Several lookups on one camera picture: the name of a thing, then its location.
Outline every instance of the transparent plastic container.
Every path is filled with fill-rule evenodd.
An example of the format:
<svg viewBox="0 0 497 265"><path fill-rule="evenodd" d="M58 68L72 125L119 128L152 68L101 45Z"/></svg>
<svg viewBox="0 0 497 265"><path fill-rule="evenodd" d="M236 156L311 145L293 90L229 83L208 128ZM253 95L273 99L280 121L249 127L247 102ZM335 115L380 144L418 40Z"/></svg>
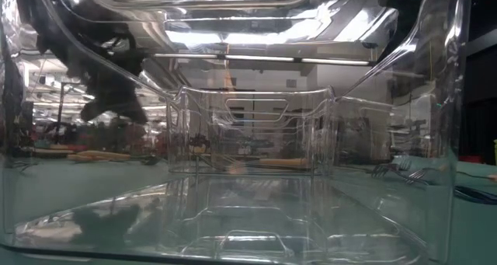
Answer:
<svg viewBox="0 0 497 265"><path fill-rule="evenodd" d="M0 244L444 264L469 0L2 0Z"/></svg>

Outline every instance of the clear plastic bin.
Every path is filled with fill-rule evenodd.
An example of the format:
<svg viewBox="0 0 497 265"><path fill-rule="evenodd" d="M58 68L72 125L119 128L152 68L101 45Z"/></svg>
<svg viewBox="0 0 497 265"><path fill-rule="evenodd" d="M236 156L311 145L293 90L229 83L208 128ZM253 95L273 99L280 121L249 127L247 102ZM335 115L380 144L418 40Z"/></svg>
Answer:
<svg viewBox="0 0 497 265"><path fill-rule="evenodd" d="M2 0L0 244L445 264L468 2Z"/></svg>

